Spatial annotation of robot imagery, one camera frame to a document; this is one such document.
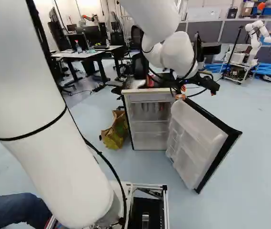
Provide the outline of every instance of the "desk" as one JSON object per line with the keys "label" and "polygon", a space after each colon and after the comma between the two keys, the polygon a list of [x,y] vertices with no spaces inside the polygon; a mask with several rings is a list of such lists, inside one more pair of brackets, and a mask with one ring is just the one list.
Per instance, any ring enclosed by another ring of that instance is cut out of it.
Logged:
{"label": "desk", "polygon": [[110,45],[108,49],[96,49],[97,51],[111,52],[114,57],[115,68],[117,76],[120,77],[120,64],[119,58],[123,57],[124,46],[123,45]]}
{"label": "desk", "polygon": [[70,72],[74,78],[74,80],[72,82],[69,82],[68,84],[71,83],[75,83],[78,82],[79,80],[83,79],[83,77],[77,77],[76,72],[73,68],[72,65],[72,61],[81,61],[81,60],[91,60],[91,61],[96,61],[98,63],[98,67],[99,67],[99,71],[101,74],[101,78],[102,78],[102,82],[106,83],[108,81],[107,77],[106,77],[106,73],[105,70],[103,68],[102,65],[102,54],[104,53],[104,51],[96,51],[95,53],[57,53],[52,55],[53,58],[64,58],[64,60],[66,61],[66,63],[69,66]]}

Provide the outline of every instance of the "red object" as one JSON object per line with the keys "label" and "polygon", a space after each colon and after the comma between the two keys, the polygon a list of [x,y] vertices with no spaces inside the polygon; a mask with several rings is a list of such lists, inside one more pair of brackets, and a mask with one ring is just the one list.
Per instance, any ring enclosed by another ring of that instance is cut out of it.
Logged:
{"label": "red object", "polygon": [[265,8],[265,2],[261,2],[261,3],[259,3],[259,5],[257,6],[257,9],[259,9],[259,10],[263,10]]}
{"label": "red object", "polygon": [[151,79],[152,75],[150,77],[147,75],[147,86],[148,87],[153,87],[154,86],[154,81]]}

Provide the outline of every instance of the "open fridge door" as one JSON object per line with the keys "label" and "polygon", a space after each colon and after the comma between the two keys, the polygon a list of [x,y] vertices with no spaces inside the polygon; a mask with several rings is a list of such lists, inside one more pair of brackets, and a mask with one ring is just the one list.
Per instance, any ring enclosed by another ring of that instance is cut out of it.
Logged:
{"label": "open fridge door", "polygon": [[197,193],[242,134],[188,98],[172,105],[169,130],[166,155]]}

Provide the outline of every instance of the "bottle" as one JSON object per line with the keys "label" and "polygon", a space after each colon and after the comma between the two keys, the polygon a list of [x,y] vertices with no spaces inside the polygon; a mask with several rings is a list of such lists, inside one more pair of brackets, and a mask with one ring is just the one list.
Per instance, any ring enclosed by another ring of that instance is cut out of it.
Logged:
{"label": "bottle", "polygon": [[82,48],[80,47],[80,45],[78,44],[78,40],[75,40],[75,42],[76,42],[76,50],[77,50],[77,52],[78,53],[82,53]]}

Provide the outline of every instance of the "table leg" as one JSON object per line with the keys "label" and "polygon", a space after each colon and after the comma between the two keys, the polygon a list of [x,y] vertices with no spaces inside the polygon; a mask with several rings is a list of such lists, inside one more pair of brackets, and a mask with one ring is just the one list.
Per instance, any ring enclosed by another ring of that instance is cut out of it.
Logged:
{"label": "table leg", "polygon": [[78,82],[79,80],[82,80],[83,77],[77,77],[77,74],[76,74],[75,69],[74,69],[74,67],[73,67],[73,65],[72,65],[72,62],[68,60],[68,61],[67,61],[67,64],[68,64],[68,67],[69,67],[69,69],[70,69],[70,73],[72,74],[74,80],[71,81],[71,82],[66,83],[65,85],[69,85],[69,84],[72,84],[72,83],[76,83],[76,82]]}
{"label": "table leg", "polygon": [[115,62],[117,77],[120,78],[120,63],[118,62],[118,59],[115,56],[114,56],[114,62]]}
{"label": "table leg", "polygon": [[101,75],[101,79],[102,79],[102,82],[105,84],[108,80],[107,76],[106,76],[106,73],[105,73],[105,70],[103,68],[103,65],[102,65],[102,62],[101,62],[101,59],[97,61],[98,63],[98,67],[99,67],[99,71],[100,71],[100,75]]}

